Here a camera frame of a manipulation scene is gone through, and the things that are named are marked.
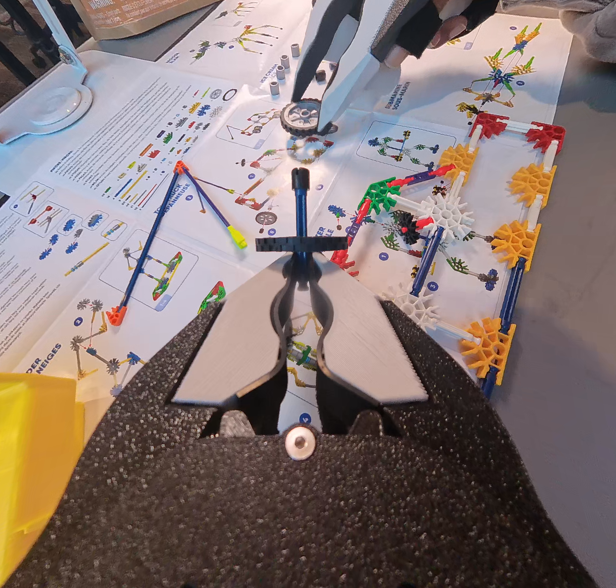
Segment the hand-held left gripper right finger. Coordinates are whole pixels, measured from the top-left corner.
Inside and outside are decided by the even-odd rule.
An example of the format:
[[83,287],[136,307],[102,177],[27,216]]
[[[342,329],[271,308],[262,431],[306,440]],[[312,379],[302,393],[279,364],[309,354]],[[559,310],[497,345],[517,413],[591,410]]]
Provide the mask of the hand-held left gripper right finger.
[[384,304],[325,256],[314,256],[313,312],[323,326],[317,346],[317,404],[324,433],[346,433],[357,415],[427,401]]

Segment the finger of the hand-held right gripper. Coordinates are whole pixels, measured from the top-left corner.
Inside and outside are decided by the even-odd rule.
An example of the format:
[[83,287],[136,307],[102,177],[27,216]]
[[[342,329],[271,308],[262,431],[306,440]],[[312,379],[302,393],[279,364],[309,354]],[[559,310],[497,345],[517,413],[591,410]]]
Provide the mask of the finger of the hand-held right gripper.
[[321,99],[319,130],[335,121],[344,111],[343,105],[352,91],[361,90],[379,70],[380,61],[373,55],[372,45],[386,33],[409,0],[364,0],[357,31],[338,62]]
[[312,0],[312,12],[307,23],[292,91],[293,102],[302,99],[344,17],[361,3],[362,0]]

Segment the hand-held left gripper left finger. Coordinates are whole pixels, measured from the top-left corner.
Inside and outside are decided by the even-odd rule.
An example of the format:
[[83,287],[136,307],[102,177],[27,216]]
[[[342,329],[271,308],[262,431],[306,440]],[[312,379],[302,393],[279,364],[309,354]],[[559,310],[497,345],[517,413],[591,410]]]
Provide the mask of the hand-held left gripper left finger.
[[287,391],[286,347],[278,308],[289,289],[282,256],[223,301],[174,402],[243,411],[256,433],[277,433]]

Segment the small black toy wheel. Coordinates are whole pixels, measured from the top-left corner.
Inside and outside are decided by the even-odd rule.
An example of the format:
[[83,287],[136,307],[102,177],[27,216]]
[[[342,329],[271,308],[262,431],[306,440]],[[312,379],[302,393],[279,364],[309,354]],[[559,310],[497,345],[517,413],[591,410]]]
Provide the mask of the small black toy wheel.
[[323,128],[319,127],[320,108],[319,99],[305,98],[292,102],[280,112],[281,125],[286,132],[296,137],[328,134],[333,124],[329,122]]
[[345,236],[291,236],[257,238],[257,252],[314,253],[346,251],[348,237]]

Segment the colourful construction toy model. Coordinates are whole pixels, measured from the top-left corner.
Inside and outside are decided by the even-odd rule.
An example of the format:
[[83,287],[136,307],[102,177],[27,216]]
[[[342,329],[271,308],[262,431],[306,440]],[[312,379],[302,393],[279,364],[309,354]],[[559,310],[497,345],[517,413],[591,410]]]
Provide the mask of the colourful construction toy model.
[[[504,223],[492,235],[472,229],[474,219],[465,210],[460,192],[466,184],[479,153],[479,141],[504,132],[520,134],[534,149],[543,153],[543,160],[517,170],[509,184],[512,194],[527,210],[524,220]],[[336,250],[331,261],[351,276],[355,261],[349,249],[360,228],[371,221],[373,214],[389,213],[388,234],[381,238],[392,251],[401,251],[402,242],[415,245],[423,240],[420,250],[409,250],[419,263],[414,267],[411,284],[402,284],[401,292],[391,290],[386,299],[396,303],[422,329],[446,333],[458,340],[461,355],[477,376],[483,394],[490,398],[501,385],[516,330],[513,323],[522,280],[530,270],[541,225],[538,217],[546,206],[556,173],[555,160],[566,138],[566,129],[543,122],[515,122],[510,117],[482,112],[475,117],[466,144],[449,147],[441,155],[437,168],[404,178],[382,180],[370,184],[343,239],[346,249]],[[509,272],[503,303],[497,317],[485,317],[460,329],[442,321],[426,304],[428,292],[436,284],[427,282],[437,253],[443,254],[449,268],[466,277],[475,277],[487,290],[496,288],[499,272],[473,271],[462,258],[449,253],[452,244],[482,240],[498,255],[498,262]]]

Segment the blue rod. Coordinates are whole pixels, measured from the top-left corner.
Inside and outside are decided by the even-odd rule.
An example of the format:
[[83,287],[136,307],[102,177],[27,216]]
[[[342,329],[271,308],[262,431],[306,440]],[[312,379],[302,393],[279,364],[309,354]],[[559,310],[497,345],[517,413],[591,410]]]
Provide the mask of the blue rod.
[[[294,191],[296,198],[296,236],[297,238],[305,238],[307,236],[307,191]],[[298,289],[300,291],[308,290],[308,260],[307,252],[295,252],[296,257],[296,274],[298,278]]]

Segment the yellow plastic bin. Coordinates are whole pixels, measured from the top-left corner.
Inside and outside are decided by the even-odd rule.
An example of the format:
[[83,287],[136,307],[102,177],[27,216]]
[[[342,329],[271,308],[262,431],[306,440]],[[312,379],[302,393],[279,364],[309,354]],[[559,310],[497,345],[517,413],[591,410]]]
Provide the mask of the yellow plastic bin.
[[58,506],[84,447],[71,378],[1,374],[1,584]]

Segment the grey desk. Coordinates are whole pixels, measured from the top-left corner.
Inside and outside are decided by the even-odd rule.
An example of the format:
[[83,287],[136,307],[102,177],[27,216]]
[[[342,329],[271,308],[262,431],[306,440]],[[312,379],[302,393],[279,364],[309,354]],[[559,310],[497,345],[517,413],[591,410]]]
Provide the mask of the grey desk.
[[[344,17],[317,68],[326,82],[313,77],[302,99],[321,101],[363,3]],[[78,123],[27,138],[18,151],[2,148],[1,169],[23,159],[40,167],[49,141]],[[276,237],[296,236],[291,192],[294,232]],[[535,391],[509,417],[510,435],[469,366],[373,291],[428,399],[364,410],[348,432],[324,433],[323,326],[311,279],[314,256],[331,261],[334,252],[307,254],[308,290],[300,291],[295,253],[257,252],[256,239],[256,253],[278,253],[270,264],[291,257],[278,308],[288,376],[278,432],[254,432],[238,409],[173,400],[233,290],[199,310],[112,401],[7,586],[596,587],[522,460],[536,460],[531,439],[581,460],[575,439],[615,436],[615,400],[601,402],[615,382],[597,383],[587,347],[538,315],[535,339],[551,347],[530,372]]]

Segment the blue rod V-shaped assembly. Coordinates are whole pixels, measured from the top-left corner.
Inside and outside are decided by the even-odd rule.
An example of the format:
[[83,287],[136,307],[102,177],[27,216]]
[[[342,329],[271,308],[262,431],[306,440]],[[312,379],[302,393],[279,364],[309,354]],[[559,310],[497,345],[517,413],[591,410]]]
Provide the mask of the blue rod V-shaped assembly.
[[129,301],[141,277],[151,279],[154,282],[154,286],[151,290],[151,300],[155,304],[154,308],[156,311],[164,309],[171,299],[172,295],[168,292],[168,289],[173,283],[173,277],[177,270],[182,267],[184,254],[181,251],[175,252],[172,245],[163,245],[163,243],[156,244],[156,241],[158,230],[163,222],[163,217],[165,213],[171,209],[173,200],[176,199],[178,193],[176,186],[182,176],[195,186],[200,202],[206,202],[211,210],[218,216],[221,223],[228,230],[235,245],[241,250],[248,246],[247,240],[242,233],[231,225],[211,197],[203,190],[202,186],[199,185],[197,179],[190,173],[187,165],[183,161],[178,161],[174,168],[171,183],[169,184],[162,204],[158,208],[156,218],[144,243],[138,242],[133,246],[125,247],[123,250],[123,255],[127,260],[129,270],[132,271],[132,275],[119,305],[112,307],[111,310],[105,313],[107,321],[112,326],[118,327],[122,324],[127,314]]

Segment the printed instruction sheet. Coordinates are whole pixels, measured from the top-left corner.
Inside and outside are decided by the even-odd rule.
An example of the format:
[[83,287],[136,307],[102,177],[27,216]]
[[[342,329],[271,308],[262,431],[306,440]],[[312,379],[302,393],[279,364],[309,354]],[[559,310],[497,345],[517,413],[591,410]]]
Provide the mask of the printed instruction sheet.
[[[370,184],[437,168],[443,151],[470,140],[486,112],[515,122],[552,123],[572,35],[554,19],[494,15],[401,70],[386,70],[343,114],[333,132],[302,139],[286,133],[289,103],[310,0],[225,0],[160,62],[88,52],[105,82],[86,118],[50,140],[26,168],[1,170],[9,199],[1,209],[1,372],[72,378],[84,405],[84,439],[131,378],[199,310],[220,301],[278,253],[256,253],[255,238],[294,232],[293,168],[311,172],[309,234],[343,236]],[[269,82],[281,55],[286,80]],[[515,172],[543,160],[524,136],[479,141],[460,196],[472,229],[492,235],[527,210],[509,190]],[[171,299],[161,311],[154,282],[141,277],[118,327],[118,306],[132,271],[123,255],[144,243],[175,165],[183,161],[227,220],[247,240],[239,249],[185,177],[163,217],[156,244],[184,254]],[[349,249],[358,280],[386,298],[411,284],[420,250],[386,248],[389,213],[372,215]],[[448,250],[478,273],[499,272],[495,289],[452,271],[437,253],[426,304],[460,329],[497,317],[509,272],[482,240]]]

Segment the white stand base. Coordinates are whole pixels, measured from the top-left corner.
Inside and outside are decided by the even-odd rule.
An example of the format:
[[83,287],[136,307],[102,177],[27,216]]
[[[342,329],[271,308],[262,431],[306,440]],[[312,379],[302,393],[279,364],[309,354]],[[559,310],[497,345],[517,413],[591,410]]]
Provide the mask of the white stand base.
[[78,121],[92,104],[93,95],[85,85],[88,70],[76,50],[58,16],[48,0],[33,0],[49,25],[52,37],[58,45],[63,65],[56,68],[59,82],[50,76],[41,80],[31,90],[30,99],[24,96],[13,107],[1,111],[1,144],[9,144],[26,134],[50,134],[69,127]]

